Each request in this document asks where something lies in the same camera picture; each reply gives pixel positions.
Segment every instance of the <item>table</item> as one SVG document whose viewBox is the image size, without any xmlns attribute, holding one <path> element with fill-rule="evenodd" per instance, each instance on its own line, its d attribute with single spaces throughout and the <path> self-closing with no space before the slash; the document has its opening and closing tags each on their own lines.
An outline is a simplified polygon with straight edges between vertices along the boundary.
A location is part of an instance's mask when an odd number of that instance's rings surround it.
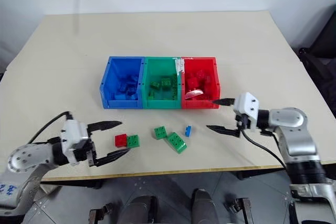
<svg viewBox="0 0 336 224">
<path fill-rule="evenodd" d="M 262 109 L 298 107 L 324 164 L 336 161 L 335 118 L 267 11 L 139 13 L 46 16 L 0 82 L 0 168 L 47 121 L 69 110 L 93 123 L 118 120 L 109 131 L 94 132 L 99 157 L 114 151 L 114 136 L 138 134 L 141 146 L 114 163 L 87 162 L 48 172 L 43 181 L 118 176 L 278 168 L 268 153 L 243 138 L 217 134 L 206 124 L 235 127 L 230 107 L 218 110 L 104 110 L 99 84 L 109 56 L 216 57 L 222 97 L 249 91 Z M 177 154 L 155 127 L 183 136 L 188 148 Z M 58 136 L 62 121 L 38 139 Z M 269 137 L 250 132 L 280 155 Z"/>
</svg>

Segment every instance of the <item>blue bin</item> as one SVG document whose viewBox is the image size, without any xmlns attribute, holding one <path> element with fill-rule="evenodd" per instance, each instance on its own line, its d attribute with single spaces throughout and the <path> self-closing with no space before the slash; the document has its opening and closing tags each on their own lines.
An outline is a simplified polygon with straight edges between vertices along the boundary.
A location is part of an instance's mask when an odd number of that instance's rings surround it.
<svg viewBox="0 0 336 224">
<path fill-rule="evenodd" d="M 142 109 L 145 57 L 110 57 L 100 84 L 104 109 Z"/>
</svg>

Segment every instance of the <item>gray floor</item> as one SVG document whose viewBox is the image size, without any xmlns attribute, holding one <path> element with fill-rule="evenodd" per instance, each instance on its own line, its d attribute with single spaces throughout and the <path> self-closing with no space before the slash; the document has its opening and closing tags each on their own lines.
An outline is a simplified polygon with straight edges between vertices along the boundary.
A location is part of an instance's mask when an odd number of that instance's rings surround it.
<svg viewBox="0 0 336 224">
<path fill-rule="evenodd" d="M 107 180 L 99 190 L 63 186 L 32 206 L 24 223 L 88 223 L 89 210 L 112 202 L 122 209 L 141 195 L 156 195 L 162 223 L 190 223 L 190 204 L 195 188 L 204 188 L 215 200 L 220 223 L 244 223 L 243 214 L 230 215 L 223 203 L 226 197 L 248 197 L 254 223 L 289 223 L 289 179 L 276 172 L 237 179 L 232 173 L 194 173 L 160 176 L 115 178 Z M 115 223 L 116 216 L 103 223 Z"/>
</svg>

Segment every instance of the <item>green bin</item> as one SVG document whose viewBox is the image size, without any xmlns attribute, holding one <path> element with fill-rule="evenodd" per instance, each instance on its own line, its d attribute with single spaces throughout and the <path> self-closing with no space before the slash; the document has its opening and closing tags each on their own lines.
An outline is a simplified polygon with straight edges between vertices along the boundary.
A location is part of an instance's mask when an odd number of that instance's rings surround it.
<svg viewBox="0 0 336 224">
<path fill-rule="evenodd" d="M 141 85 L 144 109 L 181 108 L 181 73 L 176 72 L 176 59 L 179 58 L 146 57 Z M 170 79 L 170 88 L 166 86 L 169 84 L 167 78 Z"/>
</svg>

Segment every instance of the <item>plastic bin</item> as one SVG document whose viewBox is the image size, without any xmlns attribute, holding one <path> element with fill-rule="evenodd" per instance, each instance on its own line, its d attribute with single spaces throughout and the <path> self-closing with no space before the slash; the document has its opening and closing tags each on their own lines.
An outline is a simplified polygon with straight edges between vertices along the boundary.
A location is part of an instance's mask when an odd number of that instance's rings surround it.
<svg viewBox="0 0 336 224">
<path fill-rule="evenodd" d="M 180 109 L 181 73 L 171 57 L 146 57 L 142 80 L 144 109 Z"/>
<path fill-rule="evenodd" d="M 182 108 L 183 109 L 218 109 L 219 105 L 212 101 L 219 99 L 220 88 L 217 63 L 214 57 L 186 58 L 184 72 L 182 72 Z M 194 89 L 201 89 L 204 93 L 196 97 L 185 99 L 185 94 Z"/>
<path fill-rule="evenodd" d="M 110 57 L 100 85 L 104 109 L 142 109 L 145 57 Z"/>
</svg>

